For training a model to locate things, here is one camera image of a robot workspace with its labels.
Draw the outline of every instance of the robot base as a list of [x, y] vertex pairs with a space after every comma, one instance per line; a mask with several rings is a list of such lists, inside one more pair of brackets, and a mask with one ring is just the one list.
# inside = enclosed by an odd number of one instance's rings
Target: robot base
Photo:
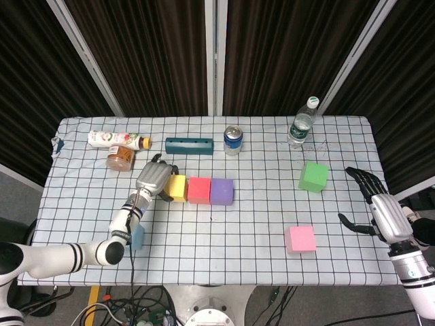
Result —
[[186, 326], [244, 326], [245, 309], [255, 285], [165, 286]]

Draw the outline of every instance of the gray carpet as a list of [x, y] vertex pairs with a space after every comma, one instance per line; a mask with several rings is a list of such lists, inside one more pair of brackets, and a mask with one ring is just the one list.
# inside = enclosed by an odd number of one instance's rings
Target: gray carpet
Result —
[[[0, 216], [30, 224], [37, 216], [41, 194], [35, 190], [0, 173]], [[424, 217], [434, 218], [435, 212], [421, 212]], [[435, 248], [425, 252], [428, 261], [435, 264]], [[251, 326], [258, 314], [266, 307], [272, 287], [257, 287], [249, 299], [245, 312], [245, 324]], [[55, 312], [46, 318], [26, 318], [29, 326], [70, 325], [77, 313], [87, 305], [89, 288], [78, 287], [75, 293], [58, 303]], [[275, 302], [280, 300], [285, 287]], [[114, 297], [128, 297], [128, 287], [114, 288]], [[385, 287], [300, 287], [289, 306], [283, 313], [280, 325], [325, 325], [333, 321], [365, 316], [385, 314], [410, 309], [411, 304], [401, 286]], [[271, 311], [267, 311], [256, 325], [263, 326]], [[414, 314], [356, 321], [346, 325], [418, 325]], [[423, 321], [424, 326], [435, 325], [434, 321]]]
[[38, 215], [41, 192], [0, 173], [0, 217], [30, 225]]

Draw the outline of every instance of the robotic arm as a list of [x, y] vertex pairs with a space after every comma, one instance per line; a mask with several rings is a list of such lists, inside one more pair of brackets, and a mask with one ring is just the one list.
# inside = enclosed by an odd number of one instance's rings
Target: robotic arm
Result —
[[23, 326], [24, 319], [18, 310], [7, 305], [7, 292], [12, 280], [23, 272], [33, 278], [46, 278], [70, 274], [85, 265], [116, 265], [124, 256], [124, 246], [131, 239], [131, 232], [141, 220], [154, 196], [171, 201], [162, 190], [171, 174], [178, 174], [178, 167], [154, 156], [145, 165], [136, 180], [136, 190], [117, 212], [109, 226], [111, 237], [104, 241], [86, 244], [62, 244], [48, 247], [29, 247], [0, 242], [0, 326]]
[[415, 311], [427, 319], [435, 319], [435, 269], [428, 265], [421, 251], [410, 241], [413, 229], [398, 201], [387, 193], [381, 181], [371, 173], [346, 168], [364, 195], [373, 214], [372, 226], [355, 225], [343, 214], [338, 218], [354, 232], [377, 235], [390, 247], [388, 253]]

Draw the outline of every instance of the yellow cube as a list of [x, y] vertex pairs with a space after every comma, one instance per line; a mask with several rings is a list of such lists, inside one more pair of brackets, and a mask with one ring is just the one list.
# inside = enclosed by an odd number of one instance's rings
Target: yellow cube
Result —
[[174, 198], [174, 202], [185, 202], [188, 197], [188, 180], [185, 175], [171, 175], [164, 192]]

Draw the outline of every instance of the dark green block with holes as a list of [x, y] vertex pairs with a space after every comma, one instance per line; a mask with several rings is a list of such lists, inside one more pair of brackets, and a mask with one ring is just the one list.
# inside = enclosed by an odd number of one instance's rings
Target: dark green block with holes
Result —
[[213, 155], [211, 138], [166, 138], [164, 144], [167, 154]]

